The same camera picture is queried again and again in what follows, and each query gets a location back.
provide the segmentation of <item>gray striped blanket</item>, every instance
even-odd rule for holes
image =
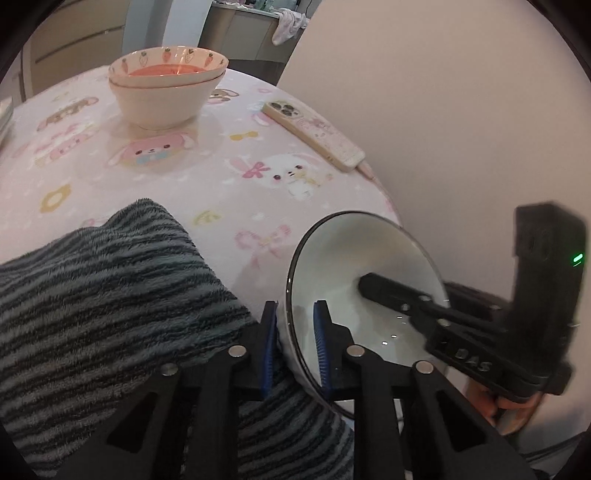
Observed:
[[[174,218],[139,200],[0,266],[0,421],[51,478],[160,365],[203,361],[253,321]],[[352,432],[275,358],[269,398],[241,405],[240,478],[352,478]]]

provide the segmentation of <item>phone case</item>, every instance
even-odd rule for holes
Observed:
[[[327,119],[300,103],[276,100],[262,111],[306,142],[342,171],[351,171],[365,158],[365,152],[338,131]]]

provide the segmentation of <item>metal screw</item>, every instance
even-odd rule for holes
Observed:
[[[172,377],[178,372],[178,366],[175,364],[164,364],[160,367],[160,373],[165,377]]]
[[[421,360],[420,362],[417,362],[417,364],[415,365],[415,368],[417,369],[418,372],[428,375],[428,374],[432,374],[433,373],[433,364],[430,362],[427,362],[426,360]]]
[[[234,358],[245,356],[246,347],[243,347],[242,345],[234,345],[228,349],[228,353],[230,354],[230,356],[233,356]]]
[[[347,347],[347,353],[350,356],[364,356],[365,348],[363,348],[361,345],[349,345]]]

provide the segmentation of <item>pink tablecloth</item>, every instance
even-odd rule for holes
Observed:
[[[107,67],[37,95],[16,109],[0,147],[0,262],[148,197],[258,316],[282,297],[296,245],[322,217],[355,209],[398,222],[374,184],[260,113],[281,98],[290,97],[229,70],[198,120],[148,132],[121,117]]]

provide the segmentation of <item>human hand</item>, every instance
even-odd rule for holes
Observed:
[[[496,398],[488,388],[472,379],[469,380],[466,389],[468,401],[493,427],[498,428],[494,417],[499,408],[514,412],[511,421],[503,425],[502,431],[500,431],[502,435],[517,432],[521,429],[534,414],[542,397],[543,395],[538,392],[526,403],[516,403],[502,397]]]

